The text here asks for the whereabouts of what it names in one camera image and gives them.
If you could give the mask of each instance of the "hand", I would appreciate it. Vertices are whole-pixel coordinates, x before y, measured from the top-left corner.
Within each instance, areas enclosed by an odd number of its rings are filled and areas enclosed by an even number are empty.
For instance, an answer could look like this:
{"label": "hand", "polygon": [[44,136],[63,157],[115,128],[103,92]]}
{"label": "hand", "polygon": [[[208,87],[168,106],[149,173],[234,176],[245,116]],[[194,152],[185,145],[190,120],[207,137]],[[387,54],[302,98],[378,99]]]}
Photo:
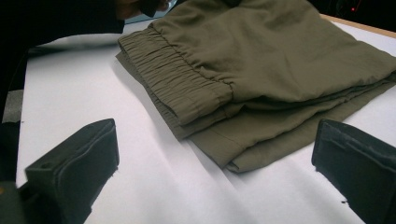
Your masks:
{"label": "hand", "polygon": [[[116,3],[116,14],[118,20],[126,20],[141,15],[140,0],[114,0]],[[161,0],[157,11],[166,11],[171,0]]]}

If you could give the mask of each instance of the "white surface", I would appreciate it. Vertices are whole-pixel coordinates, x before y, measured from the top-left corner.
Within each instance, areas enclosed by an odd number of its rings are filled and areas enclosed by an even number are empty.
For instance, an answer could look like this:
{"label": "white surface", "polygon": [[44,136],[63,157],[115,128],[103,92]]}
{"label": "white surface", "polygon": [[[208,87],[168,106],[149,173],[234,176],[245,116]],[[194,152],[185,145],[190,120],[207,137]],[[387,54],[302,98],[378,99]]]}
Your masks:
{"label": "white surface", "polygon": [[[130,24],[125,34],[149,21]],[[339,25],[396,55],[396,40]],[[310,159],[313,145],[242,175],[220,170],[171,134],[144,89],[119,64],[119,35],[68,37],[29,61],[17,184],[24,168],[99,119],[117,125],[120,166],[86,223],[362,223]],[[396,88],[346,120],[396,146]]]}

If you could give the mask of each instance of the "dark background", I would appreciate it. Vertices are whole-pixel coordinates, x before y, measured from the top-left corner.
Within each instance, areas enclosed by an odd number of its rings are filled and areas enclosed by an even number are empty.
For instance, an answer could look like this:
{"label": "dark background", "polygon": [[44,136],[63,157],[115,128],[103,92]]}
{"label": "dark background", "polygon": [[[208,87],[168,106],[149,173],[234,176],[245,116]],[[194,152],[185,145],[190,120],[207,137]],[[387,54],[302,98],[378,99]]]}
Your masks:
{"label": "dark background", "polygon": [[308,0],[322,14],[396,32],[396,0]]}

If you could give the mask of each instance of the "white table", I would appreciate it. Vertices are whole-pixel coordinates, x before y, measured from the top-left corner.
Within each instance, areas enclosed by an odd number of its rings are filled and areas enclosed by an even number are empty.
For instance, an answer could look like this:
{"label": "white table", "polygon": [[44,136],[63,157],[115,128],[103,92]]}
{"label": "white table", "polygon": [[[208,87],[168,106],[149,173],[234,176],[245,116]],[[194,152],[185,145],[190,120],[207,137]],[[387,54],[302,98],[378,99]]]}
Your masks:
{"label": "white table", "polygon": [[[124,33],[147,27],[129,24]],[[396,56],[396,39],[337,23]],[[119,170],[86,223],[362,223],[311,164],[313,145],[260,170],[220,170],[192,142],[178,142],[143,87],[120,65],[119,35],[82,35],[43,48],[29,61],[21,116],[17,185],[24,168],[86,124],[113,118]],[[396,146],[396,88],[346,123]]]}

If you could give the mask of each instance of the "khaki fabric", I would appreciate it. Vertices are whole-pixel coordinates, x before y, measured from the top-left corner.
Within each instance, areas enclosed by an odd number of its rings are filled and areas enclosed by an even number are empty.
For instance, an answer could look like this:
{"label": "khaki fabric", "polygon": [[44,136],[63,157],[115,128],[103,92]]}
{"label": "khaki fabric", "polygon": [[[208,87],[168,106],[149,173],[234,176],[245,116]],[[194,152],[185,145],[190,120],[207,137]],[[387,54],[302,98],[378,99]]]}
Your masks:
{"label": "khaki fabric", "polygon": [[305,0],[189,0],[119,55],[178,139],[244,172],[309,144],[395,84],[396,59],[320,18]]}

